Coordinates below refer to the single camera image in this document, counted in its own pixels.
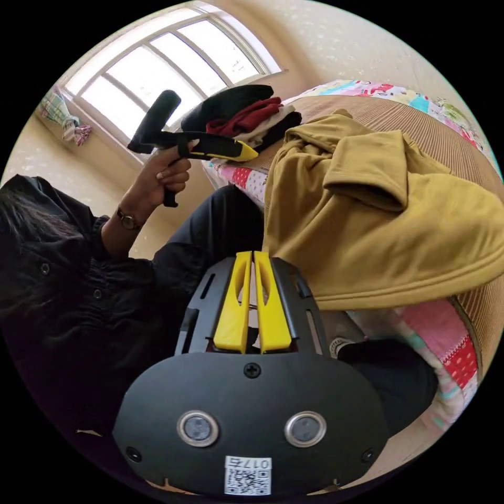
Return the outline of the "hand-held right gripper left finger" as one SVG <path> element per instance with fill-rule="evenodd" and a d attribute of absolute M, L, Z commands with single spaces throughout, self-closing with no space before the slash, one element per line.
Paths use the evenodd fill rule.
<path fill-rule="evenodd" d="M 213 338 L 220 351 L 246 352 L 251 265 L 252 252 L 236 254 Z"/>

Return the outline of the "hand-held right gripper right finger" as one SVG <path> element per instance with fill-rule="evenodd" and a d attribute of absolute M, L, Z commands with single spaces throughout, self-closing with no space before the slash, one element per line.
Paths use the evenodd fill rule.
<path fill-rule="evenodd" d="M 257 320 L 262 354 L 288 351 L 291 334 L 267 253 L 254 252 Z"/>

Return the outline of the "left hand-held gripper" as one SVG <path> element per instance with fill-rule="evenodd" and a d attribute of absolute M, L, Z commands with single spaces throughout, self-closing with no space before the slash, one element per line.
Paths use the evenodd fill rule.
<path fill-rule="evenodd" d="M 135 133 L 128 144 L 128 149 L 134 153 L 146 153 L 149 148 L 155 148 L 156 152 L 157 150 L 174 147 L 189 162 L 190 160 L 205 157 L 212 158 L 218 155 L 235 162 L 247 162 L 258 157 L 258 152 L 242 141 L 203 132 L 143 131 Z M 165 193 L 164 205 L 175 207 L 177 194 Z"/>

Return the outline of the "person's left hand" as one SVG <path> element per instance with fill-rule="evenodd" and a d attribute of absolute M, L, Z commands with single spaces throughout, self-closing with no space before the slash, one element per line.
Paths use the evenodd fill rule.
<path fill-rule="evenodd" d="M 165 201 L 165 193 L 185 189 L 191 164 L 176 147 L 157 150 L 144 164 L 140 174 L 122 198 L 117 215 L 123 227 L 142 227 Z"/>

